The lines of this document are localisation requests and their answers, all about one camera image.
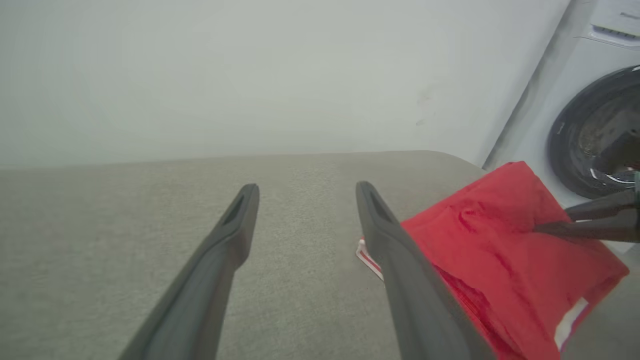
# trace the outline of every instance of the red garment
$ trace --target red garment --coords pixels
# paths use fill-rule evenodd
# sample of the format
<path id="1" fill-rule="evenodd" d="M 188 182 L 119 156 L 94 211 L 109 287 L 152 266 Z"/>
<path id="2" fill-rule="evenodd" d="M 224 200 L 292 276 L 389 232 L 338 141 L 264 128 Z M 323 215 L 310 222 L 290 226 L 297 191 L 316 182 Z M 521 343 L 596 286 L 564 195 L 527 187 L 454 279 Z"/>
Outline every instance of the red garment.
<path id="1" fill-rule="evenodd" d="M 569 221 L 524 163 L 508 163 L 403 227 L 499 359 L 560 359 L 556 327 L 580 298 L 584 317 L 629 273 L 598 240 L 532 233 Z"/>

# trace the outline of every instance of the gray surface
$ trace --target gray surface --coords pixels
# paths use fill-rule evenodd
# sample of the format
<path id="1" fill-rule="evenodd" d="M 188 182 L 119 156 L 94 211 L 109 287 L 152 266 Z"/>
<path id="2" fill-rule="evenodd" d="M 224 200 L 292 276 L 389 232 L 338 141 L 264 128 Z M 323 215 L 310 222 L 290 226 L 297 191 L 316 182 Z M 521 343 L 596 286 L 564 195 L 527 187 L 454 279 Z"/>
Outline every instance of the gray surface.
<path id="1" fill-rule="evenodd" d="M 354 255 L 355 183 L 369 180 L 406 218 L 482 174 L 427 151 L 1 171 L 2 358 L 117 358 L 236 191 L 256 182 L 253 247 L 218 359 L 397 359 L 383 285 Z M 636 280 L 587 320 L 568 358 L 631 358 Z"/>

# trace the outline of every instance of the washing machine drum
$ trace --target washing machine drum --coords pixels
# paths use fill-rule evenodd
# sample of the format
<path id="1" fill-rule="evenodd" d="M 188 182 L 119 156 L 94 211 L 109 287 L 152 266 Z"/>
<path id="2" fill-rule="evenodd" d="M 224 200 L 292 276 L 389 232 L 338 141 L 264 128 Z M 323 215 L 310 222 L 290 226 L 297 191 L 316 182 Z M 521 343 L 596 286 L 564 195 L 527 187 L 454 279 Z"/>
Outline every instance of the washing machine drum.
<path id="1" fill-rule="evenodd" d="M 551 128 L 548 157 L 560 181 L 581 196 L 633 188 L 640 170 L 640 65 L 576 95 Z"/>

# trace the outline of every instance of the washing machine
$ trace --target washing machine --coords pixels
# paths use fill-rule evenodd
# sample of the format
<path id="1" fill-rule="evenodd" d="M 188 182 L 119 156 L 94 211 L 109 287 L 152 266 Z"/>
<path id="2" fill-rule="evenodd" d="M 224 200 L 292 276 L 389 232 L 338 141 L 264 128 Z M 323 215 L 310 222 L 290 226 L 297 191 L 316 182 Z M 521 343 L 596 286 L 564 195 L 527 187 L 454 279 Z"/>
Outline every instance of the washing machine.
<path id="1" fill-rule="evenodd" d="M 639 132 L 640 0 L 573 0 L 484 167 L 524 160 L 573 206 L 633 187 Z"/>

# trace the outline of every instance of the white wall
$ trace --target white wall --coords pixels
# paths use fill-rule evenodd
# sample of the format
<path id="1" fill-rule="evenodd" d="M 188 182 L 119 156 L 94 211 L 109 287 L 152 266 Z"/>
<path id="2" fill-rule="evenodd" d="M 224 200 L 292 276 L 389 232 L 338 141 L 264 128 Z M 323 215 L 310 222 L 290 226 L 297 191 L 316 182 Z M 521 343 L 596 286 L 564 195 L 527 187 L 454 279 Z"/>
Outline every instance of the white wall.
<path id="1" fill-rule="evenodd" d="M 565 6 L 4 0 L 0 167 L 407 149 L 481 165 Z"/>

